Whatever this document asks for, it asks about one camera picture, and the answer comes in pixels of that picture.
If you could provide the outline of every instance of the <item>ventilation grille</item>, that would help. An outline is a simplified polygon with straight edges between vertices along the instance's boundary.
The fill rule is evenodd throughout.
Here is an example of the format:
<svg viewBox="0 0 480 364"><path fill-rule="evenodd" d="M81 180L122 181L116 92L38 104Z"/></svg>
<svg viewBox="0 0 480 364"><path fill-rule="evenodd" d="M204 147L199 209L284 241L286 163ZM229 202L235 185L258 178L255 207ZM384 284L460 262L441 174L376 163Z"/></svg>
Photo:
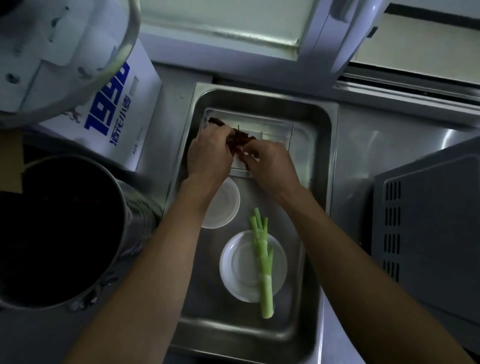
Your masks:
<svg viewBox="0 0 480 364"><path fill-rule="evenodd" d="M402 184L400 181L385 184L385 201L399 200L402 197Z"/></svg>
<svg viewBox="0 0 480 364"><path fill-rule="evenodd" d="M400 276L400 264L395 262L390 262L384 260L384 271L392 277L395 282L398 282L398 277Z"/></svg>
<svg viewBox="0 0 480 364"><path fill-rule="evenodd" d="M400 206L385 209L385 226L400 226Z"/></svg>
<svg viewBox="0 0 480 364"><path fill-rule="evenodd" d="M400 234L384 235L384 252L400 254Z"/></svg>

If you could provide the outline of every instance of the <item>hand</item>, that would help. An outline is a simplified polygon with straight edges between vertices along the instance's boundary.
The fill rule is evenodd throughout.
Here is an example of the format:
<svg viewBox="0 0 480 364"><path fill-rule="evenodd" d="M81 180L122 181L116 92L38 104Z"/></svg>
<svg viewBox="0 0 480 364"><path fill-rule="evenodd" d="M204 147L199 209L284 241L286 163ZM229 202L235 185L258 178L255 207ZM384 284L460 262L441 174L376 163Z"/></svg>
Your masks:
<svg viewBox="0 0 480 364"><path fill-rule="evenodd" d="M210 124L192 140L188 150L188 179L213 197L230 174L233 156L226 144L232 128Z"/></svg>
<svg viewBox="0 0 480 364"><path fill-rule="evenodd" d="M293 197L302 185L290 154L282 143L252 140L243 147L245 163L259 185L277 201Z"/></svg>

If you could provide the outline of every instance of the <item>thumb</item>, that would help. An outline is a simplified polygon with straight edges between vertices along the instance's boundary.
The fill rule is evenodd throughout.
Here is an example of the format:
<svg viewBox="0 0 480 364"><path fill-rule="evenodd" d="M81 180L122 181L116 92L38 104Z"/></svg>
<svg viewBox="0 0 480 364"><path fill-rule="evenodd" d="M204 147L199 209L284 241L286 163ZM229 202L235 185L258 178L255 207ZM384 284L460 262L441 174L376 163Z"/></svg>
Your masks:
<svg viewBox="0 0 480 364"><path fill-rule="evenodd" d="M251 170L253 173L257 170L258 161L252 157L250 154L246 154L243 157L244 163L247 165L248 169Z"/></svg>

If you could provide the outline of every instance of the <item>person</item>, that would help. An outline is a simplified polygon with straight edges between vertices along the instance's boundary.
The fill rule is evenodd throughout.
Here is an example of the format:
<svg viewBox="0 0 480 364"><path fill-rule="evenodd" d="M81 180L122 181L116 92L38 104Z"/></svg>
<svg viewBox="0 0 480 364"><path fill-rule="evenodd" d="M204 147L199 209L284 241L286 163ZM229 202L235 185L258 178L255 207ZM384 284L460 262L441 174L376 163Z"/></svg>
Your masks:
<svg viewBox="0 0 480 364"><path fill-rule="evenodd" d="M192 141L188 178L176 201L65 364L163 361L189 285L202 221L233 162L226 146L230 132L226 125L210 125ZM244 151L254 178L295 225L319 283L366 363L473 363L442 325L330 220L301 186L282 144L254 140Z"/></svg>

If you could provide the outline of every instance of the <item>dark red food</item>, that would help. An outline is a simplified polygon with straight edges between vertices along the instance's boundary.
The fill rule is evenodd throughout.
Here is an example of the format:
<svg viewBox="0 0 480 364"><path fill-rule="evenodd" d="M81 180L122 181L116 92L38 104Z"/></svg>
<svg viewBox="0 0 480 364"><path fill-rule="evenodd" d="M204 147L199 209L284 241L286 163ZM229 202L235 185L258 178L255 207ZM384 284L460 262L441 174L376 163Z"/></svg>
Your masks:
<svg viewBox="0 0 480 364"><path fill-rule="evenodd" d="M218 126L223 126L225 123L221 121L220 119L217 118L210 118L208 119L209 123L218 125ZM230 149L230 152L232 155L236 154L238 158L245 163L245 154L242 151L242 147L245 146L248 142L256 139L254 136L248 136L246 132L242 132L239 129L233 129L234 133L232 135L229 135L227 137L227 145L228 148Z"/></svg>

